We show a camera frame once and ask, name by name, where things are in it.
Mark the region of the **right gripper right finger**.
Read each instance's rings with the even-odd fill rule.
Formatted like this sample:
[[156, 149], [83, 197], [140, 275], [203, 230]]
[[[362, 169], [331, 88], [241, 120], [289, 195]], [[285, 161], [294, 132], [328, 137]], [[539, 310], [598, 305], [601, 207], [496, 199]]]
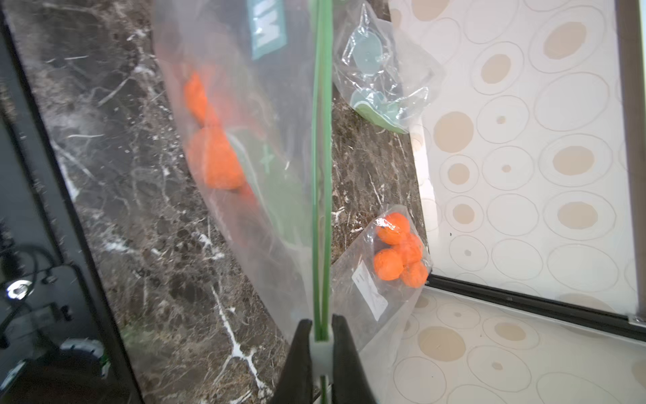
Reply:
[[332, 402], [334, 404], [375, 404], [376, 400], [365, 375], [348, 321], [344, 316], [334, 314], [331, 326], [334, 336]]

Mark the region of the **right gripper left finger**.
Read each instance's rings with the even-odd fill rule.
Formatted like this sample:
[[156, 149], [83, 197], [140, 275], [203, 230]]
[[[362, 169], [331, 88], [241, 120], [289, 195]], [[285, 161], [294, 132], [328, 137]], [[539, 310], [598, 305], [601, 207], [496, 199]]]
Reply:
[[270, 404], [311, 404], [314, 397], [311, 328], [311, 320], [299, 322]]

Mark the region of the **orange mandarin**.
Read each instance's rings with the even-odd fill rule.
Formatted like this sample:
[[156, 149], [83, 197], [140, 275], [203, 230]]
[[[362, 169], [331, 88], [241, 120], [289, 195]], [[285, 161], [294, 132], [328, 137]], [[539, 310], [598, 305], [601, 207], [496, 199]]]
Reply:
[[393, 248], [382, 249], [373, 258], [373, 270], [381, 280], [396, 280], [404, 270], [402, 257]]
[[183, 98], [189, 112], [201, 126], [213, 126], [217, 122], [198, 73], [194, 72], [184, 84]]
[[401, 273], [400, 280], [410, 288], [420, 288], [427, 281], [428, 272], [424, 262], [408, 265]]
[[196, 180], [212, 190], [236, 190], [246, 183], [237, 155], [224, 131], [207, 126], [188, 143], [187, 160]]
[[376, 220], [378, 238], [390, 245], [401, 244], [410, 233], [410, 222], [398, 212], [390, 213]]
[[405, 235], [402, 241], [395, 245], [395, 251], [400, 254], [402, 263], [405, 266], [410, 266], [422, 260], [423, 249], [421, 239], [414, 233]]

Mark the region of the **green-seal clear zip-top bag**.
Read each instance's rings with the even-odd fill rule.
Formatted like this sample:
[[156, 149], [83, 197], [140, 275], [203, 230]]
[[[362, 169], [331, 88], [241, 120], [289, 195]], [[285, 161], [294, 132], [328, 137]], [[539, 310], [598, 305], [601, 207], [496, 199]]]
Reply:
[[156, 1], [153, 45], [187, 159], [207, 126], [183, 86], [196, 72], [246, 183], [196, 180], [220, 233], [277, 327], [330, 337], [330, 1]]

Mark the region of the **blue-seal clear zip-top bag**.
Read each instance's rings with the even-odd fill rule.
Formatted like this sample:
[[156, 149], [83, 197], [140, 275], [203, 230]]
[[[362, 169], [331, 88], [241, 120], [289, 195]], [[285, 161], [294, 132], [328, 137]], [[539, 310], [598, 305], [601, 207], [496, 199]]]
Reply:
[[331, 303], [335, 314], [348, 321], [369, 387], [378, 403], [385, 403], [392, 382], [397, 350], [422, 288], [402, 280], [380, 279], [375, 256], [389, 245], [378, 237], [386, 217], [401, 214], [413, 235], [417, 229], [409, 210], [390, 205], [375, 217], [331, 267]]

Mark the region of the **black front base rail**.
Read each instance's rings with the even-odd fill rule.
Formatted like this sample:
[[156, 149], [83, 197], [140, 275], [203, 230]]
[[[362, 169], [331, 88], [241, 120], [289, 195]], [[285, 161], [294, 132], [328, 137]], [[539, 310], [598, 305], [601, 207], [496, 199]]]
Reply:
[[1, 26], [1, 400], [141, 402], [7, 24]]

